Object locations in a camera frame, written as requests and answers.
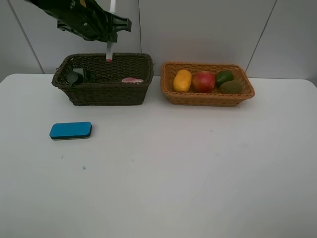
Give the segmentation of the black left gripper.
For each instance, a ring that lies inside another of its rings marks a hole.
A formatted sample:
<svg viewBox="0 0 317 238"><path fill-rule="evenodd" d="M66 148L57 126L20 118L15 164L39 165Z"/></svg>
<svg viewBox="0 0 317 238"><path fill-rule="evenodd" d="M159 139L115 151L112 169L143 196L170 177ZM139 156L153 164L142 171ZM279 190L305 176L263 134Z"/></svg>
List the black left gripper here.
<svg viewBox="0 0 317 238"><path fill-rule="evenodd" d="M97 6L72 5L59 14L57 27L87 41L117 42L118 32L131 31L131 20Z"/></svg>

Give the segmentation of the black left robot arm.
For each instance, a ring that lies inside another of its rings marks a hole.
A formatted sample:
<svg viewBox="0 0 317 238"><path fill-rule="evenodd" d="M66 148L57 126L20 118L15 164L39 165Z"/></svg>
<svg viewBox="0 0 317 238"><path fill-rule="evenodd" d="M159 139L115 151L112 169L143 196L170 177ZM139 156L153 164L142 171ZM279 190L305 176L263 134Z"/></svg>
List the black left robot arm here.
<svg viewBox="0 0 317 238"><path fill-rule="evenodd" d="M117 42L119 31L131 31L132 22L103 10L95 0L30 0L57 20L57 28L86 41Z"/></svg>

